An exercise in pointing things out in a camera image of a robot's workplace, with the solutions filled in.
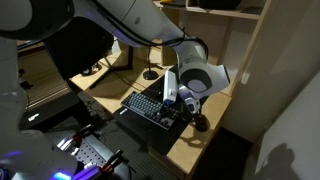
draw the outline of white wall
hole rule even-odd
[[[274,0],[223,127],[254,142],[320,68],[320,1]]]
[[[248,162],[244,179],[319,179],[319,137],[320,73],[264,134],[257,164]]]

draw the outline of black keyboard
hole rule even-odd
[[[166,130],[179,117],[179,111],[164,107],[162,103],[136,92],[131,93],[121,105]]]

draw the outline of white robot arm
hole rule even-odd
[[[187,36],[151,0],[0,0],[0,166],[18,172],[21,179],[52,179],[57,172],[72,176],[77,161],[41,132],[19,131],[26,97],[19,87],[16,44],[9,39],[49,37],[76,16],[134,47],[158,45],[154,39],[172,46],[180,81],[194,99],[229,84],[223,66],[207,63],[204,45]]]

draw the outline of shelf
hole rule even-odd
[[[195,6],[194,7],[193,6],[192,7],[175,7],[170,5],[162,5],[160,4],[160,1],[154,1],[154,3],[159,8],[184,10],[188,12],[197,12],[197,13],[237,17],[237,18],[252,19],[252,20],[259,20],[260,12],[262,10],[262,8],[256,8],[256,7],[239,7],[236,10],[214,10],[214,9],[202,9]]]

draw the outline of wooden desk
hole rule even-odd
[[[115,60],[117,57],[111,56],[108,58],[110,60]],[[120,61],[123,61],[123,58],[125,58],[124,53],[120,55]],[[106,67],[106,63],[101,61],[101,64],[104,66],[102,71],[108,69]],[[99,74],[103,74],[103,72],[98,72],[88,77],[81,77],[78,75],[72,78],[71,81],[88,95],[93,97],[98,103],[110,111],[110,113],[113,113],[121,107],[120,102],[132,91],[138,91],[137,89],[144,90],[154,82],[147,81],[142,76],[147,67],[148,64],[146,61],[134,59],[133,70],[119,71],[117,74],[111,73],[91,90],[88,89],[88,87],[95,79],[98,78]],[[166,68],[163,70],[158,68],[152,69],[162,76],[164,75]],[[159,157],[158,159],[169,166],[169,168],[173,170],[180,179],[190,177],[208,143],[219,129],[220,120],[230,101],[231,97],[223,93],[211,95],[205,102],[202,110],[203,114],[209,120],[209,130],[204,133],[198,132],[195,130],[193,124],[189,124],[166,157],[160,157],[157,154],[152,154]]]

